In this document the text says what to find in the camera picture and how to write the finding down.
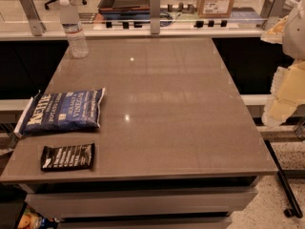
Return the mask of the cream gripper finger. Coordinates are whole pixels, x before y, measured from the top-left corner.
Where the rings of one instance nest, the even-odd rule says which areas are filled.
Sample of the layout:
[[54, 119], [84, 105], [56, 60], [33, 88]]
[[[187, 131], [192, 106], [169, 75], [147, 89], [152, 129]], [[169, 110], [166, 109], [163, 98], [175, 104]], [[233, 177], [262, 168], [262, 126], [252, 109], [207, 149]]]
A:
[[270, 92], [261, 120], [265, 126], [276, 127], [305, 103], [305, 62], [295, 61], [288, 68], [278, 67]]
[[285, 37], [287, 19], [287, 16], [279, 19], [273, 27], [263, 32], [260, 39], [271, 44], [282, 44]]

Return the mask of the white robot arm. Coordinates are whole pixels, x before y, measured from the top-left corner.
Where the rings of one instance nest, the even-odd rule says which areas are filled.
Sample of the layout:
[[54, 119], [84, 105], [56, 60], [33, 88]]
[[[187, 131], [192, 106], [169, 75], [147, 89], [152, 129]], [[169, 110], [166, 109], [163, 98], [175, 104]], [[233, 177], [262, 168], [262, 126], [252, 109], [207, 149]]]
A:
[[265, 31], [261, 40], [281, 44], [283, 52], [294, 60], [288, 68], [278, 67], [274, 73], [261, 117], [265, 126], [276, 127], [305, 103], [305, 0]]

